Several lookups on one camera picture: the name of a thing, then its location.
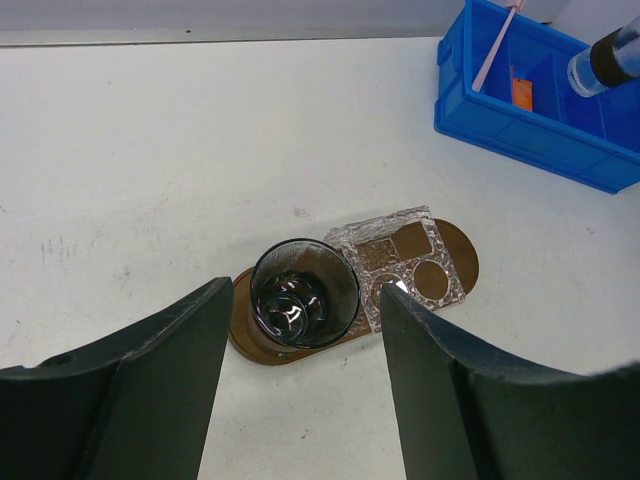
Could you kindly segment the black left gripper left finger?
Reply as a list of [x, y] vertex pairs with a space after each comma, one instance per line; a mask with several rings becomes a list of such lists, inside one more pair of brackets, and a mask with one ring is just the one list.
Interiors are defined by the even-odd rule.
[[34, 367], [1, 372], [5, 479], [194, 479], [230, 329], [213, 279], [165, 309]]

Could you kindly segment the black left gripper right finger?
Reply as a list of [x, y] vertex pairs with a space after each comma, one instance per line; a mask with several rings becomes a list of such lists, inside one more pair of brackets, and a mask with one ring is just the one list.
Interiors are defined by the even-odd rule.
[[410, 479], [635, 479], [639, 367], [577, 375], [504, 351], [395, 286], [381, 325]]

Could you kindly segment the clear textured toothbrush holder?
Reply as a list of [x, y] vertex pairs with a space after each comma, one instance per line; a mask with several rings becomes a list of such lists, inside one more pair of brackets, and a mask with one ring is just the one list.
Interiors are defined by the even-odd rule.
[[453, 257], [473, 245], [425, 205], [333, 227], [324, 242], [346, 257], [360, 283], [359, 313], [349, 340], [381, 331], [380, 294], [387, 284], [435, 311], [463, 302], [477, 280], [476, 262], [465, 282]]

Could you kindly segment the dark glass cup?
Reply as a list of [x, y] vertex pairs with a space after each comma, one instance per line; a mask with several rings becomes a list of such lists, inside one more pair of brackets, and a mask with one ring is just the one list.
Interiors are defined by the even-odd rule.
[[356, 321], [361, 288], [346, 257], [311, 238], [281, 241], [257, 260], [249, 309], [258, 331], [282, 351], [319, 350]]
[[581, 97], [593, 97], [639, 78], [639, 17], [571, 58], [567, 77]]

